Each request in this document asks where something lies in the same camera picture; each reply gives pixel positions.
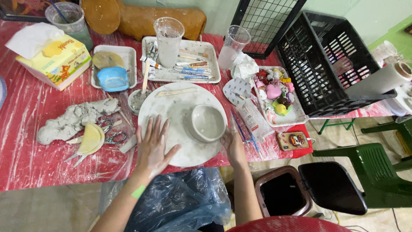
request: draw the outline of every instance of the phone case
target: phone case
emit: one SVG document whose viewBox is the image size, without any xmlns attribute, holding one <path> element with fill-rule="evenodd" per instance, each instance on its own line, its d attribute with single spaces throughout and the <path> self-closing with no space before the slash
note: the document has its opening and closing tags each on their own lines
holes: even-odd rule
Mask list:
<svg viewBox="0 0 412 232">
<path fill-rule="evenodd" d="M 303 131 L 282 133 L 277 135 L 282 151 L 308 148 L 309 143 Z"/>
</svg>

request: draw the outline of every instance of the pottery wheel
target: pottery wheel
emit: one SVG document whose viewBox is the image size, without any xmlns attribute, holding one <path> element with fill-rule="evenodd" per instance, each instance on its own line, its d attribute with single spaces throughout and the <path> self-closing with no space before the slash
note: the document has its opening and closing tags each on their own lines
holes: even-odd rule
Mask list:
<svg viewBox="0 0 412 232">
<path fill-rule="evenodd" d="M 198 90 L 196 92 L 156 98 L 156 95 L 161 91 L 183 90 L 187 88 L 197 88 Z M 226 115 L 223 106 L 212 93 L 191 83 L 176 82 L 161 86 L 153 91 L 143 102 L 138 118 L 138 124 L 142 126 L 142 136 L 145 136 L 149 118 L 151 116 L 156 118 L 160 114 L 163 116 L 163 123 L 167 118 L 170 121 L 166 140 L 166 152 L 176 144 L 182 145 L 182 148 L 170 161 L 170 165 L 177 167 L 197 166 L 217 155 L 222 148 L 219 140 L 212 143 L 202 143 L 190 134 L 187 128 L 187 118 L 190 117 L 192 109 L 199 104 L 212 105 L 222 115 Z M 224 116 L 223 119 L 227 125 L 227 118 Z"/>
</svg>

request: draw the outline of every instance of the black lid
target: black lid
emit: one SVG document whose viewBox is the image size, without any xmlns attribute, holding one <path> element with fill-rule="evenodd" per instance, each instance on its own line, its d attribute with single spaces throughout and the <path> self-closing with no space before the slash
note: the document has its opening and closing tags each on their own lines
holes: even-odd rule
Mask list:
<svg viewBox="0 0 412 232">
<path fill-rule="evenodd" d="M 310 196 L 320 207 L 355 215 L 367 212 L 365 200 L 339 163 L 307 163 L 298 169 Z"/>
</svg>

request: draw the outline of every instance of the floor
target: floor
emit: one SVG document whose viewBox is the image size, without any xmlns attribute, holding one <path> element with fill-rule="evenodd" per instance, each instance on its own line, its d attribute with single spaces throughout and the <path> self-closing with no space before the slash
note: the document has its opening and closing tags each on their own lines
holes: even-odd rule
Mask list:
<svg viewBox="0 0 412 232">
<path fill-rule="evenodd" d="M 381 143 L 392 163 L 397 163 L 406 156 L 394 131 L 383 133 L 362 134 L 360 129 L 374 126 L 377 123 L 390 122 L 390 117 L 358 118 L 353 129 L 346 131 L 344 126 L 327 127 L 322 135 L 317 131 L 324 120 L 310 120 L 306 127 L 311 138 L 316 139 L 314 149 L 328 149 L 337 146 L 348 146 L 372 142 Z M 347 122 L 350 119 L 334 119 L 330 123 Z M 349 158 L 312 157 L 306 155 L 299 159 L 282 159 L 265 162 L 252 162 L 251 171 L 292 165 L 335 160 L 342 164 L 353 178 L 356 186 L 362 189 L 353 170 Z M 232 179 L 231 168 L 222 168 L 225 180 Z M 412 170 L 398 172 L 401 178 L 412 181 Z M 101 184 L 68 185 L 7 191 L 0 193 L 0 231 L 88 231 L 98 215 Z M 314 206 L 309 215 L 323 213 L 325 220 L 350 227 L 353 231 L 398 231 L 392 209 L 369 209 L 364 216 L 353 216 L 337 213 Z M 399 229 L 402 232 L 412 232 L 409 219 L 412 218 L 412 208 L 397 208 L 394 210 Z"/>
</svg>

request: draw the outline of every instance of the wire rack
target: wire rack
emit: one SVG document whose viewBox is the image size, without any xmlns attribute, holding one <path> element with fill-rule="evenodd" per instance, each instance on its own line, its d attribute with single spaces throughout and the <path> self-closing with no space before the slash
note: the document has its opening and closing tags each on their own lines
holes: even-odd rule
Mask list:
<svg viewBox="0 0 412 232">
<path fill-rule="evenodd" d="M 232 25 L 248 30 L 251 42 L 243 52 L 266 59 L 306 0 L 241 0 Z"/>
</svg>

